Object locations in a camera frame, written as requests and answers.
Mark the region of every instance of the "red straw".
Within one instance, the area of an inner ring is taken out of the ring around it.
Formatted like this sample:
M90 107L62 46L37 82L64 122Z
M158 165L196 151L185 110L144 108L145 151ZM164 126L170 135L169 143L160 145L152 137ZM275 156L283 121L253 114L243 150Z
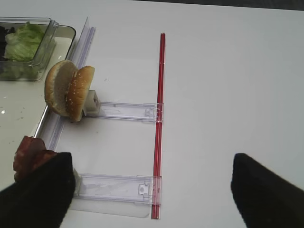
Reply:
M161 158L162 158L162 104L163 104L163 72L165 67L165 34L161 33L160 43L160 65L158 72L158 93L157 103L158 105L158 117L156 122L156 133L155 133L155 148L154 148L154 170L153 176L161 176ZM160 206L152 205L152 219L159 219Z

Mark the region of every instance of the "lettuce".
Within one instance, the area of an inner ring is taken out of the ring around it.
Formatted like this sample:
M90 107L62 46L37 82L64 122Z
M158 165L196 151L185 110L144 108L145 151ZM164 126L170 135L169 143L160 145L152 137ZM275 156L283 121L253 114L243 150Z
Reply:
M39 25L27 22L16 30L5 36L7 45L4 57L18 62L31 61L42 41L44 32Z

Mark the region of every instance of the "clear plastic container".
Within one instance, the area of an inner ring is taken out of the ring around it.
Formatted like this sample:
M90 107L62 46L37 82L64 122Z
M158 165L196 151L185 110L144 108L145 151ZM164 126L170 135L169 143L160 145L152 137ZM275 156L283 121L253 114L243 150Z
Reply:
M56 45L55 33L59 24L50 18L0 17L0 26L6 29L14 27L17 30L27 22L37 24L42 29L44 36L41 43L30 61L0 61L0 80L36 81L42 77L42 72L45 70Z

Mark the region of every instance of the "hamburger bun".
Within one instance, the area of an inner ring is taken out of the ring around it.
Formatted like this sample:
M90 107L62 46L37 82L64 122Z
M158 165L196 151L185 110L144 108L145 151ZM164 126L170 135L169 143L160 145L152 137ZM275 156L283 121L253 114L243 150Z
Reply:
M73 121L80 121L86 97L93 80L95 68L85 66L73 74L66 94L66 111Z
M77 67L69 60L56 63L48 72L44 87L44 99L48 107L61 116L69 116L66 93Z

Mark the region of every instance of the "sesame seed bun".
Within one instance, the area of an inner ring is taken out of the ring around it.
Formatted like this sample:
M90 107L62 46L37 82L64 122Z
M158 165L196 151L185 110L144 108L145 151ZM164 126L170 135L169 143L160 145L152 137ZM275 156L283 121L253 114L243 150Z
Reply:
M66 110L73 121L79 122L86 102L95 68L85 66L73 74L69 90L66 94Z
M56 63L48 72L44 87L44 99L48 107L61 116L69 116L66 93L77 67L69 60Z

